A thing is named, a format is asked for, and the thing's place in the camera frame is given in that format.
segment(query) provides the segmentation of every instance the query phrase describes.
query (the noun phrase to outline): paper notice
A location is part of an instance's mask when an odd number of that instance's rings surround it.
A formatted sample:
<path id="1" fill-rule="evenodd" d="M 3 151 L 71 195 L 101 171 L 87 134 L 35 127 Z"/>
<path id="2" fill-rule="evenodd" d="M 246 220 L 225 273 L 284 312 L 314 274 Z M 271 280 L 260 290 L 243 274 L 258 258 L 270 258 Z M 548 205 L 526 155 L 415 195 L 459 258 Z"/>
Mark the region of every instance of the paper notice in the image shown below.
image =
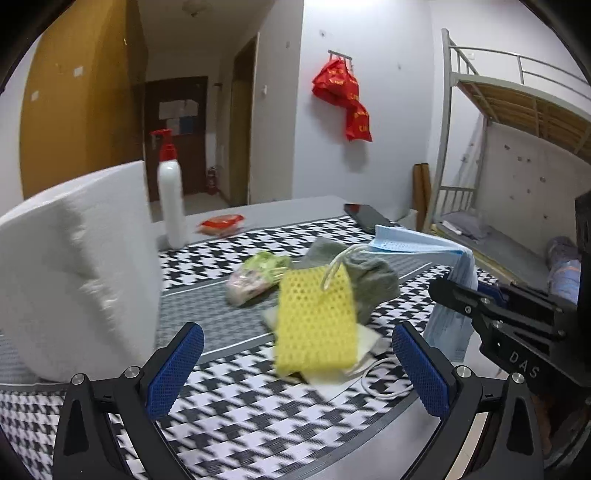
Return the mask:
<path id="1" fill-rule="evenodd" d="M 181 134 L 181 123 L 180 119 L 177 118 L 167 118 L 166 119 L 166 128 L 172 130 L 172 135 L 180 135 Z"/>
<path id="2" fill-rule="evenodd" d="M 181 116 L 197 116 L 199 113 L 199 104 L 195 100 L 185 100 L 184 114 Z"/>
<path id="3" fill-rule="evenodd" d="M 172 100 L 171 102 L 160 102 L 158 108 L 158 119 L 178 118 L 184 116 L 184 100 Z"/>

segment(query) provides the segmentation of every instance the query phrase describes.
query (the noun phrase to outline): smartphone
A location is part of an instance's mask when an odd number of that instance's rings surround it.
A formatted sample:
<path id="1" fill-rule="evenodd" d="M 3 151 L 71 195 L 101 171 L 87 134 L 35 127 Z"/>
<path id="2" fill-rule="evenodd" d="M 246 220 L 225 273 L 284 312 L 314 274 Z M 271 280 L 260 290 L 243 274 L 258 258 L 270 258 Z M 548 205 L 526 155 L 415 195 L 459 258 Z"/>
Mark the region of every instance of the smartphone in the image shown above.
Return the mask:
<path id="1" fill-rule="evenodd" d="M 375 235 L 375 226 L 399 226 L 391 222 L 375 208 L 369 205 L 359 205 L 357 203 L 345 203 L 345 213 L 357 222 L 361 230 L 365 233 Z"/>

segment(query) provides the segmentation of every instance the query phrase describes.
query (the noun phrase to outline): pillow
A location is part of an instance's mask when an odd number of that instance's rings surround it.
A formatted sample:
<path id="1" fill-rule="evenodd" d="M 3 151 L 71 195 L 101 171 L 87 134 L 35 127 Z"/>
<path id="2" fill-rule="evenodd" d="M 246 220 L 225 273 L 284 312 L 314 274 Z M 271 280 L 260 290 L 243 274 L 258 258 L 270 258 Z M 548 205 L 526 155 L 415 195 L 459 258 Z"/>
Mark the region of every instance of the pillow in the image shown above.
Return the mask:
<path id="1" fill-rule="evenodd" d="M 482 240 L 490 235 L 492 229 L 487 225 L 480 215 L 476 212 L 452 212 L 441 216 L 441 220 L 446 220 L 456 226 L 461 232 L 477 240 Z"/>

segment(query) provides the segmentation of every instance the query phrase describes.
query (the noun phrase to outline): yellow wall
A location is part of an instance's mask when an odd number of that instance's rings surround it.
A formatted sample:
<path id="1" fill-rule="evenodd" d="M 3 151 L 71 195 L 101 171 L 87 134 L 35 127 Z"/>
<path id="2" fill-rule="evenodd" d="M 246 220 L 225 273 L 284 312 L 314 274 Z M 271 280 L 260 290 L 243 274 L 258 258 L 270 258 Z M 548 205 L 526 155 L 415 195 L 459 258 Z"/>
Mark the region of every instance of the yellow wall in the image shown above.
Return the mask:
<path id="1" fill-rule="evenodd" d="M 77 0 L 44 33 L 22 106 L 25 198 L 142 157 L 146 62 L 137 0 Z"/>

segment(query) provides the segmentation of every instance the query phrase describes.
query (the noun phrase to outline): yellow mesh sponge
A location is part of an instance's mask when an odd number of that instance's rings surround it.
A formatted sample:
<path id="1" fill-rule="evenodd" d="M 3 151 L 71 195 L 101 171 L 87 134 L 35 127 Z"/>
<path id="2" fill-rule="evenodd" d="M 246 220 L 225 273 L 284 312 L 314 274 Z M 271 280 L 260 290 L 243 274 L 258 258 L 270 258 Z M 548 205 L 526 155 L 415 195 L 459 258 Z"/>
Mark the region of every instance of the yellow mesh sponge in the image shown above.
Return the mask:
<path id="1" fill-rule="evenodd" d="M 357 361 L 353 290 L 339 267 L 329 288 L 327 267 L 288 270 L 280 282 L 275 368 L 278 372 L 351 368 Z"/>

